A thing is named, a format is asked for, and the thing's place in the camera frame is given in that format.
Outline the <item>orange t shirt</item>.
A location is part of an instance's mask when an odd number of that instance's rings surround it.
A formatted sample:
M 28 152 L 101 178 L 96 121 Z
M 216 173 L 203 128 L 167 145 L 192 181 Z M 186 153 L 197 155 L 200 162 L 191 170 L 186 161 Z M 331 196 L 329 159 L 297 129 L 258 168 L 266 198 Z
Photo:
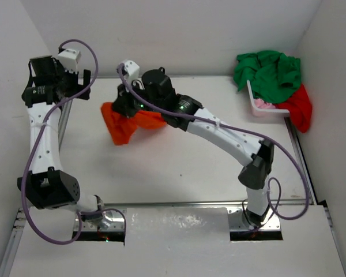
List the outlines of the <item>orange t shirt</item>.
M 157 130 L 167 123 L 160 113 L 154 111 L 138 111 L 131 118 L 118 114 L 112 109 L 113 102 L 104 102 L 100 108 L 111 139 L 116 146 L 126 145 L 138 128 Z

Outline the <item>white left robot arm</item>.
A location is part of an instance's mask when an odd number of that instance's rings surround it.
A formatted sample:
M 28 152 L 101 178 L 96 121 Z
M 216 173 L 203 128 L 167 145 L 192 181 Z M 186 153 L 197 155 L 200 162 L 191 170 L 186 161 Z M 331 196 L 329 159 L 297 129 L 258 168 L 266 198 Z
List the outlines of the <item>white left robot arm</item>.
M 80 213 L 96 212 L 100 199 L 82 194 L 77 179 L 63 171 L 59 156 L 59 131 L 64 126 L 57 104 L 82 91 L 91 73 L 84 71 L 78 83 L 80 55 L 66 51 L 29 60 L 29 80 L 22 93 L 30 121 L 30 149 L 34 152 L 26 174 L 25 197 L 37 209 L 63 208 Z

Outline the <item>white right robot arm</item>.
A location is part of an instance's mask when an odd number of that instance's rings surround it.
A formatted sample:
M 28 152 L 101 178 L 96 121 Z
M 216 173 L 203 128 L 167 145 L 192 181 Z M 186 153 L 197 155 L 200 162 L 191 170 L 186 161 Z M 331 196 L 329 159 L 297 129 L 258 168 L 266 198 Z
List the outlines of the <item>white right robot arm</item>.
M 265 182 L 272 169 L 274 144 L 222 127 L 221 121 L 199 101 L 176 93 L 163 67 L 145 72 L 141 86 L 135 85 L 140 76 L 136 64 L 123 63 L 116 71 L 122 83 L 113 111 L 126 118 L 139 111 L 158 112 L 167 125 L 206 139 L 230 154 L 243 167 L 238 176 L 247 192 L 243 216 L 251 227 L 260 227 L 269 211 Z

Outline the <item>pink t shirt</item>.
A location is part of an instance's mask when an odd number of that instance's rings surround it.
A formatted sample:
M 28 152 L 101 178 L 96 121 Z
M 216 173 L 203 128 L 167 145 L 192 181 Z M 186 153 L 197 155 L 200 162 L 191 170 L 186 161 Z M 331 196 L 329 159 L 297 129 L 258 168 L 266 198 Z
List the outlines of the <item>pink t shirt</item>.
M 266 102 L 262 99 L 254 99 L 254 104 L 256 106 L 256 108 L 259 109 L 275 109 L 276 106 L 272 103 Z

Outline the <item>white plastic bin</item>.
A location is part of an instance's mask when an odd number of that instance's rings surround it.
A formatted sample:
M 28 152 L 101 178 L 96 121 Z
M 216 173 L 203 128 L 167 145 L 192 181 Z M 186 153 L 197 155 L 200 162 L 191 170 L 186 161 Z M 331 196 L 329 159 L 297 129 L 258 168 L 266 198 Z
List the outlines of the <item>white plastic bin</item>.
M 251 82 L 247 80 L 247 90 L 250 98 L 250 107 L 253 116 L 255 117 L 275 117 L 275 118 L 287 118 L 289 117 L 289 111 L 287 109 L 277 108 L 259 108 L 255 105 L 255 99 L 253 97 L 253 91 Z

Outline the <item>green t shirt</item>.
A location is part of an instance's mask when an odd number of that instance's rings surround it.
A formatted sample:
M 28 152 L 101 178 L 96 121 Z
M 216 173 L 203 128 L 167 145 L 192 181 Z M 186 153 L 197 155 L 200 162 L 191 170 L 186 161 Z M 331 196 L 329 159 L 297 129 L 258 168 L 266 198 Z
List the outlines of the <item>green t shirt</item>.
M 239 54 L 234 82 L 241 91 L 250 82 L 254 98 L 279 104 L 288 100 L 301 86 L 301 60 L 274 50 Z

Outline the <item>red t shirt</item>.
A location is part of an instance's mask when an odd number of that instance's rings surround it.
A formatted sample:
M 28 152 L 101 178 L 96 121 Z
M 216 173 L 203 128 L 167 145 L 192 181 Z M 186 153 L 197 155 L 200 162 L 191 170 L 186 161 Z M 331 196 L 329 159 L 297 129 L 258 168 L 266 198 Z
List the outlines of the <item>red t shirt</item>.
M 278 109 L 288 110 L 289 118 L 298 131 L 306 133 L 309 130 L 313 105 L 303 84 L 288 100 L 275 104 L 275 106 Z

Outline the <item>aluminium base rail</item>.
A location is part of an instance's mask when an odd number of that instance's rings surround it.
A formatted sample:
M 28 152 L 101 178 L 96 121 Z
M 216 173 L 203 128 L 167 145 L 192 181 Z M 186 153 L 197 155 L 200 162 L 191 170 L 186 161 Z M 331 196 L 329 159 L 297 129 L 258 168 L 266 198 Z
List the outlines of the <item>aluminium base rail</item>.
M 151 217 L 153 223 L 172 224 L 185 229 L 207 225 L 209 220 L 204 217 L 224 215 L 228 219 L 231 234 L 242 236 L 257 231 L 268 233 L 281 231 L 279 218 L 271 209 L 258 217 L 247 210 L 245 202 L 229 207 L 212 205 L 143 206 L 142 211 Z M 102 239 L 113 235 L 122 236 L 126 231 L 126 216 L 131 214 L 131 208 L 100 204 L 98 211 L 80 212 L 80 216 L 75 217 L 73 234 L 77 234 L 81 229 L 83 234 L 94 234 Z

